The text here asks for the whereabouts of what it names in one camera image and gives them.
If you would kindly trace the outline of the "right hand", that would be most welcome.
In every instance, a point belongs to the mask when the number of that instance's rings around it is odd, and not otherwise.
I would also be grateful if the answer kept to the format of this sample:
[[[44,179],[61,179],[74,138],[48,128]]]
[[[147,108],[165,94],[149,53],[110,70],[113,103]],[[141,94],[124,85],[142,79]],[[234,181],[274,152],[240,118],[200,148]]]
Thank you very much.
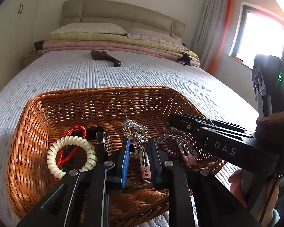
[[[236,170],[228,179],[230,186],[230,192],[232,195],[245,207],[247,208],[246,202],[244,201],[244,197],[241,191],[241,181],[242,181],[242,170],[238,169]],[[269,197],[269,193],[271,191],[271,188],[273,187],[274,191],[271,195],[270,201],[267,205],[264,217],[261,222],[261,226],[270,226],[273,223],[273,220],[276,220],[275,218],[275,212],[274,208],[276,206],[278,197],[279,197],[279,191],[280,191],[280,178],[278,179],[272,179],[269,183],[269,186],[267,188],[266,198]]]

